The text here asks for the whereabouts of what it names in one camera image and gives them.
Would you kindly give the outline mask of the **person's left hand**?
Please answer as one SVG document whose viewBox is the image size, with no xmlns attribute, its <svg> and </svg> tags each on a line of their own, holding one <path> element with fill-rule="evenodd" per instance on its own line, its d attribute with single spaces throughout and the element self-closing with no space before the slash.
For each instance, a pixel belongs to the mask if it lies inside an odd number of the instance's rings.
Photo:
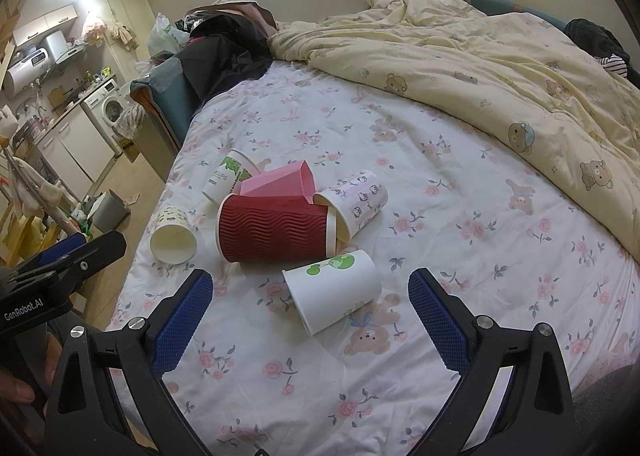
<svg viewBox="0 0 640 456">
<path fill-rule="evenodd" d="M 46 350 L 44 350 L 42 374 L 44 383 L 50 386 L 58 369 L 62 346 L 58 338 L 52 332 L 48 332 L 44 347 Z M 28 382 L 22 367 L 1 367 L 1 398 L 3 401 L 18 405 L 32 405 L 38 401 L 37 391 L 34 385 Z"/>
</svg>

